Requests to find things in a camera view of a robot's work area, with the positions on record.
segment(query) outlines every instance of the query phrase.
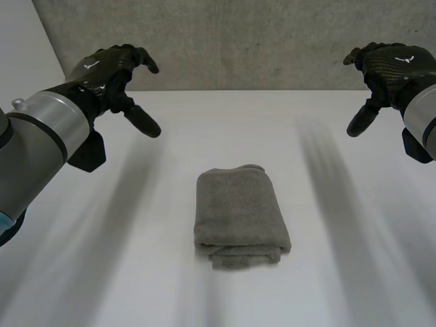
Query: logo on robotic hand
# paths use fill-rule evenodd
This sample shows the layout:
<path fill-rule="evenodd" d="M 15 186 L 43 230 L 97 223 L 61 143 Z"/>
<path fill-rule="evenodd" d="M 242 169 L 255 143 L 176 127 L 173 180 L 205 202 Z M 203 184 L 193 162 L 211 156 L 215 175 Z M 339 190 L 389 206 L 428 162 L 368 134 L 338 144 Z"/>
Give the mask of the logo on robotic hand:
<path fill-rule="evenodd" d="M 399 61 L 404 61 L 406 63 L 410 63 L 414 58 L 415 58 L 415 56 L 411 56 L 410 58 L 405 58 L 405 59 L 395 57 L 394 59 L 399 60 Z"/>

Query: white wall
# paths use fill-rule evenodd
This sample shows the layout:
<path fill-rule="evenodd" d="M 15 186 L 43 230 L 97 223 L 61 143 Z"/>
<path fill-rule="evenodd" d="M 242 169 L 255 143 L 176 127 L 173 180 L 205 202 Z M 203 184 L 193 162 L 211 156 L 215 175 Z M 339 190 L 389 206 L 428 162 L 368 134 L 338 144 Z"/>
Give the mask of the white wall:
<path fill-rule="evenodd" d="M 64 75 L 30 0 L 0 1 L 0 107 L 11 101 L 61 84 Z M 43 205 L 55 204 L 62 194 L 42 194 Z M 50 217 L 29 219 L 18 240 L 0 249 L 0 317 L 32 263 L 35 249 L 50 226 Z"/>
<path fill-rule="evenodd" d="M 61 84 L 65 76 L 30 0 L 0 1 L 0 107 Z"/>
<path fill-rule="evenodd" d="M 33 260 L 2 326 L 436 325 L 435 164 L 404 154 L 398 112 L 352 139 L 367 92 L 131 95 L 161 137 L 97 120 L 107 163 L 64 167 L 9 244 Z M 293 247 L 275 267 L 213 271 L 193 250 L 196 179 L 247 163 L 270 176 Z"/>

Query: robotic hand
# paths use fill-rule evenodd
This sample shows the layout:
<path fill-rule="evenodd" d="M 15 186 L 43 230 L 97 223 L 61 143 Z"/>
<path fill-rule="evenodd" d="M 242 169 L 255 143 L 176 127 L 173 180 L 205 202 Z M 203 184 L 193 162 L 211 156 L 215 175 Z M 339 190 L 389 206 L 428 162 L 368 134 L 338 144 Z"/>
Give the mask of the robotic hand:
<path fill-rule="evenodd" d="M 431 53 L 417 46 L 373 42 L 353 49 L 343 63 L 353 63 L 372 91 L 349 124 L 348 135 L 359 136 L 380 108 L 393 107 L 406 127 L 406 153 L 422 163 L 436 158 L 436 60 Z"/>
<path fill-rule="evenodd" d="M 143 48 L 113 46 L 81 60 L 66 83 L 0 109 L 0 246 L 20 228 L 28 205 L 68 162 L 92 172 L 106 160 L 95 119 L 110 110 L 156 138 L 158 124 L 125 94 L 133 70 L 159 72 Z"/>

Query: metal cylinder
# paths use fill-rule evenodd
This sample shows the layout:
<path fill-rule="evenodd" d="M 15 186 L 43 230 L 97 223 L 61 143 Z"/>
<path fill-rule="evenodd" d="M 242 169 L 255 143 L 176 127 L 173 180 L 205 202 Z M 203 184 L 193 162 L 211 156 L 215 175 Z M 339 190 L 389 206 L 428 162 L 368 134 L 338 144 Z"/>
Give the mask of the metal cylinder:
<path fill-rule="evenodd" d="M 0 135 L 3 134 L 7 128 L 7 124 L 9 123 L 5 113 L 0 108 Z"/>

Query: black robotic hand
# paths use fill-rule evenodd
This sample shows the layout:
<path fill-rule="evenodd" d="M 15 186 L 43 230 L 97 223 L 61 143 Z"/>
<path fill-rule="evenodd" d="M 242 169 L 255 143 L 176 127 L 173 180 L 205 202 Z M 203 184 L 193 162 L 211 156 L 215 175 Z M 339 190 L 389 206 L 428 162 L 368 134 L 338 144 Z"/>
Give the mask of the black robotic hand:
<path fill-rule="evenodd" d="M 147 136 L 156 138 L 160 135 L 159 125 L 125 94 L 132 72 L 139 65 L 147 66 L 153 74 L 159 73 L 156 63 L 143 48 L 124 44 L 100 49 L 82 59 L 67 75 L 65 84 L 46 90 L 73 101 L 89 122 L 90 134 L 70 157 L 69 164 L 92 172 L 106 161 L 103 138 L 94 130 L 94 120 L 107 110 L 123 112 Z"/>
<path fill-rule="evenodd" d="M 371 98 L 347 128 L 352 137 L 368 128 L 380 108 L 393 107 L 404 115 L 407 105 L 419 92 L 436 84 L 436 60 L 429 51 L 417 46 L 373 42 L 362 49 L 353 49 L 343 63 L 353 63 L 372 91 Z"/>

